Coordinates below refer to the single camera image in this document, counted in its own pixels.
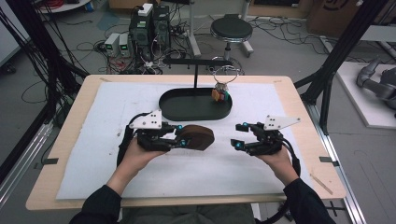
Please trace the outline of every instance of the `computer tower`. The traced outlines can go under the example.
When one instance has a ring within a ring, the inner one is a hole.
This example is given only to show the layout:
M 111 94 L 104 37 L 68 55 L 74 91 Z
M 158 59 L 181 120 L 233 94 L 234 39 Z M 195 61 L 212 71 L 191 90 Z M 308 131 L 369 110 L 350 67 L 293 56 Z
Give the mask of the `computer tower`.
M 134 47 L 134 56 L 137 61 L 152 61 L 156 45 L 154 40 L 154 24 L 152 11 L 147 16 L 134 14 L 129 26 L 129 33 Z
M 154 8 L 154 33 L 157 45 L 164 50 L 171 47 L 169 6 L 157 6 Z

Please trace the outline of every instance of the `white paper sheet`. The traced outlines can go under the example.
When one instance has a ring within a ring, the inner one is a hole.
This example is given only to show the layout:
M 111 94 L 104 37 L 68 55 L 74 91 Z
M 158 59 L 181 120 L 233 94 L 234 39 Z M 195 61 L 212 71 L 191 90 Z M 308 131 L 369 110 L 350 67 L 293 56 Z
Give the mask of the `white paper sheet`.
M 191 84 L 103 83 L 66 166 L 57 199 L 86 199 L 103 186 L 116 168 L 125 125 L 143 112 L 158 109 L 161 95 Z M 222 196 L 283 193 L 281 182 L 261 160 L 236 151 L 230 139 L 257 141 L 253 133 L 235 130 L 236 123 L 264 122 L 265 116 L 285 116 L 272 84 L 229 84 L 231 113 L 224 119 L 171 121 L 213 130 L 215 142 L 206 151 L 176 148 L 151 161 L 128 185 L 123 198 Z M 301 159 L 290 128 L 281 130 Z M 302 179 L 311 185 L 302 164 Z

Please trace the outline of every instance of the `cardboard box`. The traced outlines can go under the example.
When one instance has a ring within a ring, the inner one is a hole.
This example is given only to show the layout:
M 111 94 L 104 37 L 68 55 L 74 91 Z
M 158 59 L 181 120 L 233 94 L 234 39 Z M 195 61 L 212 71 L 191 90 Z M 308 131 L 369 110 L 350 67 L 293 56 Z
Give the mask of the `cardboard box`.
M 253 2 L 248 8 L 247 14 L 249 16 L 264 16 L 264 17 L 284 17 L 284 18 L 305 18 L 307 12 L 301 11 L 298 7 L 277 7 L 255 5 Z
M 308 33 L 339 37 L 359 9 L 356 2 L 355 0 L 315 1 L 306 21 Z
M 309 12 L 314 5 L 313 0 L 300 0 L 298 3 L 298 9 L 300 9 L 303 12 Z
M 136 6 L 143 6 L 145 3 L 152 3 L 151 0 L 108 0 L 110 8 L 134 8 Z

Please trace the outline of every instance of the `person's arm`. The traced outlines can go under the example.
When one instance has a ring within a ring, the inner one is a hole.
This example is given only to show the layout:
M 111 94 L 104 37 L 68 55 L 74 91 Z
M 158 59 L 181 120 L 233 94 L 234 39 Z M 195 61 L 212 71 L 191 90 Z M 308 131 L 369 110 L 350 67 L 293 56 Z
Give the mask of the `person's arm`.
M 296 223 L 335 223 L 319 196 L 297 176 L 284 147 L 274 155 L 257 157 L 267 163 L 285 185 L 283 191 Z
M 120 213 L 121 195 L 128 183 L 154 158 L 164 154 L 160 151 L 146 151 L 134 138 L 120 165 L 107 183 L 94 192 L 83 204 L 81 212 L 75 215 L 71 224 L 117 223 Z

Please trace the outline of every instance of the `hand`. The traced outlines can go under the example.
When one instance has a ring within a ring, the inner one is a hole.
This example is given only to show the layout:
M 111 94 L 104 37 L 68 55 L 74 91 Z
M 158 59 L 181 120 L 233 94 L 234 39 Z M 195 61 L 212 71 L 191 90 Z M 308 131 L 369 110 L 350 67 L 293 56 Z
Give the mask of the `hand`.
M 121 196 L 128 183 L 137 173 L 145 168 L 152 159 L 164 153 L 162 151 L 146 151 L 137 144 L 137 139 L 134 138 L 129 144 L 122 162 L 107 181 L 107 185 Z
M 288 150 L 285 147 L 282 147 L 273 155 L 260 155 L 257 156 L 257 158 L 267 163 L 274 171 L 275 176 L 282 181 L 285 186 L 299 178 L 291 165 Z

